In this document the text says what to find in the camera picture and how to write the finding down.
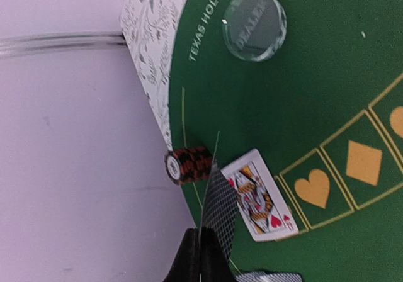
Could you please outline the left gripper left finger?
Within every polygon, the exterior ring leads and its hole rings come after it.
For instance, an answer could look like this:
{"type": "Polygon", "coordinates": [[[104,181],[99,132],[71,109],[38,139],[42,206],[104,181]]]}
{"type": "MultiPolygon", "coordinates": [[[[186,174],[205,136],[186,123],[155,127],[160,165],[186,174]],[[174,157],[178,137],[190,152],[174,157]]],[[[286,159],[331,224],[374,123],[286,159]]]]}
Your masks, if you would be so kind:
{"type": "Polygon", "coordinates": [[[199,231],[185,231],[172,266],[163,282],[197,282],[200,280],[199,231]]]}

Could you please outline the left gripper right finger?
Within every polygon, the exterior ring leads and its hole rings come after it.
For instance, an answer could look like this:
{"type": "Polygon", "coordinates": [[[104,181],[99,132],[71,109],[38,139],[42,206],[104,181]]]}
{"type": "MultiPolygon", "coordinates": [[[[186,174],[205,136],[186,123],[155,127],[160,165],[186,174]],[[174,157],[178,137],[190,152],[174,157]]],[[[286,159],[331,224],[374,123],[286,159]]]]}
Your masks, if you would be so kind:
{"type": "Polygon", "coordinates": [[[201,282],[235,282],[215,232],[203,227],[200,236],[201,282]]]}

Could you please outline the queen of hearts card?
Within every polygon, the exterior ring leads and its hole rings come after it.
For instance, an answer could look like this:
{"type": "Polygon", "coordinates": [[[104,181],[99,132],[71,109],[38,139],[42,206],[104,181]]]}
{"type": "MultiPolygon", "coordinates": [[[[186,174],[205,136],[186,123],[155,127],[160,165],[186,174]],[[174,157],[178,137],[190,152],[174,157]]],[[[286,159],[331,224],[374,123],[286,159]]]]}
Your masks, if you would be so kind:
{"type": "Polygon", "coordinates": [[[299,233],[297,223],[258,149],[221,170],[236,191],[237,206],[256,242],[285,239],[299,233]]]}

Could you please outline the red black chip stack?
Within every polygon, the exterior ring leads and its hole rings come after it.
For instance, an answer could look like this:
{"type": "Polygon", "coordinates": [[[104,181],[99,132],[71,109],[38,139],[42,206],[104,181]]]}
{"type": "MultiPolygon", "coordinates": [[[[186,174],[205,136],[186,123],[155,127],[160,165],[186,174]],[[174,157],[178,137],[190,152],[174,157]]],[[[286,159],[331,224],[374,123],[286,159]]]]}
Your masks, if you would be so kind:
{"type": "Polygon", "coordinates": [[[168,151],[164,165],[169,179],[176,185],[197,183],[208,179],[213,156],[206,147],[168,151]]]}

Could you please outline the clear dealer button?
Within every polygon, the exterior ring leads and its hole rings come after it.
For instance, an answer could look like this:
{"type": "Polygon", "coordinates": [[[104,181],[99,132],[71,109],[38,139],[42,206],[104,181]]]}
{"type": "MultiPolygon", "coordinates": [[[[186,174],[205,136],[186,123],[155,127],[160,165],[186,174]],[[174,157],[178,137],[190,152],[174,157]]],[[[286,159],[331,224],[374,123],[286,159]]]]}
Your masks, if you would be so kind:
{"type": "Polygon", "coordinates": [[[246,62],[272,58],[287,34],[287,16],[278,0],[231,0],[222,24],[225,46],[246,62]]]}

